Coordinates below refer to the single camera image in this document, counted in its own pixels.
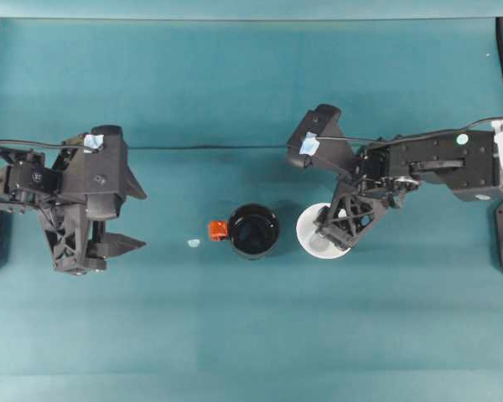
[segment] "black wire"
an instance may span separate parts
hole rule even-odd
[[[318,141],[320,141],[320,140],[337,140],[337,141],[348,141],[348,142],[367,142],[367,143],[378,144],[378,145],[394,145],[394,144],[398,144],[398,143],[402,143],[402,142],[427,140],[429,138],[440,137],[445,134],[456,134],[456,133],[461,134],[465,131],[468,131],[470,128],[473,128],[475,126],[479,126],[481,124],[488,123],[491,121],[503,121],[503,116],[486,117],[484,119],[473,121],[472,123],[468,124],[467,126],[464,126],[461,128],[451,128],[451,129],[446,129],[446,130],[425,132],[423,134],[416,134],[413,136],[396,138],[393,140],[371,140],[370,138],[361,138],[361,137],[317,137],[317,140]]]
[[[99,152],[99,148],[85,147],[83,145],[48,144],[47,142],[26,141],[26,140],[0,140],[0,145],[21,145],[27,147],[38,147],[48,149],[80,149],[89,152]]]

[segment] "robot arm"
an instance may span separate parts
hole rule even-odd
[[[331,204],[314,225],[340,250],[356,246],[389,208],[401,208],[406,194],[424,182],[445,184],[463,201],[503,199],[503,120],[495,131],[471,130],[472,124],[386,141],[345,137],[339,118],[333,106],[308,111],[288,140],[288,161],[338,174]],[[354,140],[368,144],[353,152]]]
[[[0,141],[0,157],[8,163],[0,169],[0,210],[37,212],[56,271],[103,271],[107,258],[144,245],[106,232],[106,221],[119,216],[127,195],[147,197],[127,164],[121,127],[95,127],[53,146],[61,151],[52,168],[43,153],[2,147],[11,143]]]

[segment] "cable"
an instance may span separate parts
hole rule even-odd
[[[80,149],[97,153],[100,148],[85,147],[83,145],[48,144],[47,142],[26,141],[26,140],[0,140],[0,145],[24,145],[27,147],[38,147],[48,149]]]
[[[276,148],[286,148],[284,144],[275,145],[189,145],[182,147],[129,147],[128,149],[133,151],[195,151],[203,149],[276,149]]]
[[[461,134],[464,131],[468,131],[469,129],[480,126],[481,124],[488,123],[491,121],[501,121],[503,120],[503,116],[499,117],[486,117],[484,119],[480,119],[477,121],[473,121],[472,123],[468,124],[467,126],[461,127],[461,128],[451,128],[451,129],[446,129],[446,130],[438,130],[438,131],[430,131],[430,132],[424,132],[422,134],[414,134],[413,136],[409,137],[402,137],[402,138],[397,138],[393,140],[371,140],[370,138],[361,138],[361,137],[317,137],[317,140],[337,140],[337,141],[347,141],[347,142],[367,142],[371,144],[378,144],[378,145],[395,145],[398,143],[402,142],[411,142],[411,141],[419,141],[419,140],[426,140],[429,138],[435,138],[435,137],[440,137],[445,134]]]

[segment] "white sticker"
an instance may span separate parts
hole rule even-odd
[[[84,137],[84,147],[99,149],[104,142],[104,135],[94,136],[93,134],[86,134]],[[91,151],[84,150],[84,153],[91,153]]]
[[[319,146],[320,142],[317,141],[317,135],[308,131],[305,135],[305,139],[302,141],[300,155],[309,155],[312,157],[319,149]]]

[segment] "screw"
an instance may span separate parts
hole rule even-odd
[[[101,175],[101,174],[97,174],[93,180],[96,182],[96,183],[99,183],[101,186],[104,186],[106,184],[106,177]]]

